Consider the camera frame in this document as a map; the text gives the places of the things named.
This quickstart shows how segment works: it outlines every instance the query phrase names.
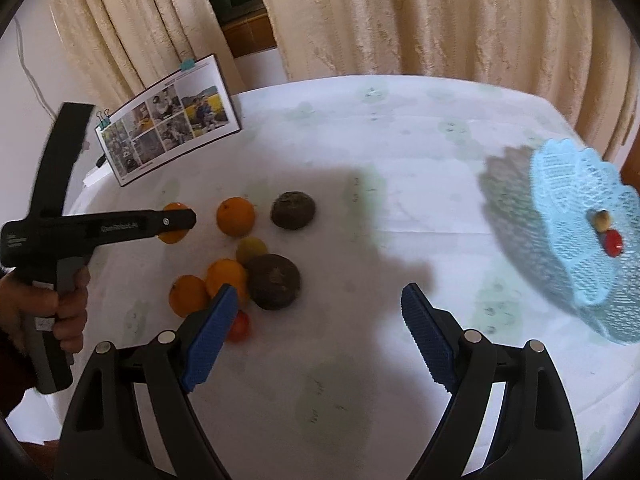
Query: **silver screw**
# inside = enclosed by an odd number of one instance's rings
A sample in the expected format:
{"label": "silver screw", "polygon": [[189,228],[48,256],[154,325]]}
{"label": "silver screw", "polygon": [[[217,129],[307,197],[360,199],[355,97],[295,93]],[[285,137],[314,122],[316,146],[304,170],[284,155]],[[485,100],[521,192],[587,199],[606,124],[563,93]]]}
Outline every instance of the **silver screw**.
{"label": "silver screw", "polygon": [[470,343],[479,343],[482,341],[482,334],[478,330],[467,330],[465,332],[465,339]]}
{"label": "silver screw", "polygon": [[106,354],[109,350],[111,350],[111,343],[108,341],[103,341],[95,346],[95,352],[97,354]]}
{"label": "silver screw", "polygon": [[529,346],[534,352],[537,353],[543,352],[545,350],[545,346],[537,339],[532,339],[531,341],[529,341]]}
{"label": "silver screw", "polygon": [[175,332],[173,330],[165,330],[158,335],[158,342],[163,345],[172,343],[175,340]]}

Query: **finger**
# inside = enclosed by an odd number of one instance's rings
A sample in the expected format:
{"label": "finger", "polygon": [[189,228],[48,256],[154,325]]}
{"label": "finger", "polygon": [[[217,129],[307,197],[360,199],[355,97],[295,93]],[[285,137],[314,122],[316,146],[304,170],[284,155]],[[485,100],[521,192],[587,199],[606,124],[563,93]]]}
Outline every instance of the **finger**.
{"label": "finger", "polygon": [[53,336],[59,341],[81,335],[86,325],[86,311],[76,317],[63,319],[53,324]]}
{"label": "finger", "polygon": [[26,285],[12,272],[1,282],[2,304],[32,316],[53,316],[58,309],[58,294],[48,288]]}
{"label": "finger", "polygon": [[65,294],[60,298],[56,314],[60,319],[79,316],[86,310],[88,297],[89,292],[84,287]]}
{"label": "finger", "polygon": [[76,272],[76,275],[74,276],[74,281],[76,283],[76,288],[85,288],[87,285],[89,285],[89,282],[91,281],[91,274],[89,273],[89,269],[83,267],[82,269],[78,270],[78,272]]}
{"label": "finger", "polygon": [[82,336],[82,334],[72,339],[65,339],[64,341],[60,341],[60,348],[62,348],[65,352],[69,352],[70,354],[79,353],[82,350],[82,346],[84,346],[84,337]]}

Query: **blue basket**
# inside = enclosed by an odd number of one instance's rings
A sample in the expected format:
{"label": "blue basket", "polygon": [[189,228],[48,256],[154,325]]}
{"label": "blue basket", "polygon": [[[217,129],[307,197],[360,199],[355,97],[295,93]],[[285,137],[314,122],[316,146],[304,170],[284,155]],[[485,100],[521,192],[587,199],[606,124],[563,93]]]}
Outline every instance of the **blue basket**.
{"label": "blue basket", "polygon": [[[640,341],[640,200],[623,186],[616,168],[571,140],[549,140],[531,158],[532,204],[542,218],[553,256],[581,318],[609,340]],[[591,225],[606,209],[624,241],[623,253],[608,256]]]}

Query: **human hand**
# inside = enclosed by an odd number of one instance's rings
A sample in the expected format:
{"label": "human hand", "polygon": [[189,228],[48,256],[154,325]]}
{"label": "human hand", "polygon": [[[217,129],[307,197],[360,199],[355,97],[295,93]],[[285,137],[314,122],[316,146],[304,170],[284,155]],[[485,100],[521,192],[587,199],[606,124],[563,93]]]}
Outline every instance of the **human hand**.
{"label": "human hand", "polygon": [[82,350],[82,331],[86,325],[89,270],[84,267],[76,273],[76,290],[58,295],[48,288],[25,285],[14,272],[0,280],[0,330],[5,332],[14,346],[26,354],[20,313],[37,317],[57,315],[53,335],[60,348],[77,354]]}

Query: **photo collage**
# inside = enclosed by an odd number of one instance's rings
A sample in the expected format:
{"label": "photo collage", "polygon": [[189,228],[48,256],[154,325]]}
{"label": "photo collage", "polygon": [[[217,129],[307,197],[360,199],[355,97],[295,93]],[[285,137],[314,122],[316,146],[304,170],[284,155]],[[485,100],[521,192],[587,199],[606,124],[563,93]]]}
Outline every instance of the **photo collage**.
{"label": "photo collage", "polygon": [[212,78],[198,72],[176,78],[101,131],[121,178],[229,124],[218,87],[211,83]]}

